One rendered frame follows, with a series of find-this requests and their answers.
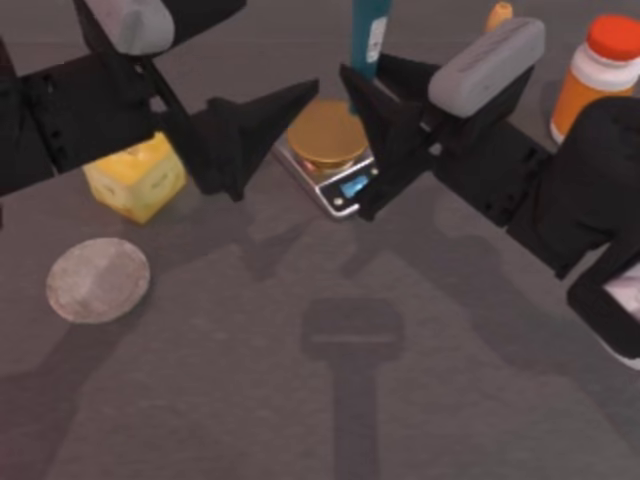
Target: kitchen scale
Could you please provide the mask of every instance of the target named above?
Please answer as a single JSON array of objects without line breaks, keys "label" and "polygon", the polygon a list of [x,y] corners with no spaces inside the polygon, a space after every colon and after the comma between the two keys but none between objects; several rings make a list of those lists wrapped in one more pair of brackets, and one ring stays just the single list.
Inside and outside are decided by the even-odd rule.
[{"label": "kitchen scale", "polygon": [[360,119],[339,100],[312,102],[274,150],[284,168],[334,219],[358,211],[356,193],[378,173]]}]

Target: gray table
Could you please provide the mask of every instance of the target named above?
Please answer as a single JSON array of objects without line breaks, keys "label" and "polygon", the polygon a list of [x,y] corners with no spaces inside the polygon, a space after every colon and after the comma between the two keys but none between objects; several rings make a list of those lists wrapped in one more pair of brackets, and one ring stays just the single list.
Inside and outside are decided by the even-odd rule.
[{"label": "gray table", "polygon": [[[347,0],[250,3],[160,62],[190,109],[318,75],[344,95]],[[636,0],[606,3],[517,4],[547,23],[549,53],[514,122],[549,146],[589,20],[640,17]],[[398,1],[386,50],[444,61],[489,4]],[[84,51],[68,0],[2,2],[0,31],[21,72]],[[234,205],[189,187],[144,228],[93,202],[79,173],[6,200],[2,480],[637,478],[638,375],[569,311],[565,285],[435,181],[372,225],[326,219],[273,158],[247,193]],[[48,269],[109,235],[147,252],[152,294],[125,321],[69,327],[46,303]],[[367,350],[370,385],[334,381],[362,362],[330,367],[304,340],[318,318],[358,315],[364,333],[404,331],[397,358]],[[360,448],[372,439],[378,453]]]}]

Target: yellow box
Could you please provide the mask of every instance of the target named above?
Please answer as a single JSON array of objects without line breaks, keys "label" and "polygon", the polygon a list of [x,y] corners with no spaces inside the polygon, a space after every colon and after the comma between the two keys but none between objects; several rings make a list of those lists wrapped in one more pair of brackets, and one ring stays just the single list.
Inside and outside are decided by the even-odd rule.
[{"label": "yellow box", "polygon": [[187,183],[187,174],[161,132],[153,139],[83,168],[95,199],[144,224]]}]

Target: white bottle label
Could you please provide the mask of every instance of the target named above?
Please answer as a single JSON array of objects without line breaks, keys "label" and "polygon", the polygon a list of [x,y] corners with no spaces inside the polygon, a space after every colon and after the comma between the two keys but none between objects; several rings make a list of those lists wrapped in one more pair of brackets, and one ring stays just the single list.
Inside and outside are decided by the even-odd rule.
[{"label": "white bottle label", "polygon": [[382,52],[382,42],[384,34],[387,31],[387,17],[377,19],[371,25],[371,34],[369,35],[369,48],[367,49],[367,62],[374,63],[380,58]]}]

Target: teal bottle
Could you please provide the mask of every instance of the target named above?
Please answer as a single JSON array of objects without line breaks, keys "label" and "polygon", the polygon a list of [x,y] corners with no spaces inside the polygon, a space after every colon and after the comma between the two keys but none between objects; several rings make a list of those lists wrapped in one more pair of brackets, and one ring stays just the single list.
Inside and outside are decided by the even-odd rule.
[{"label": "teal bottle", "polygon": [[351,67],[373,80],[392,0],[353,0]]}]

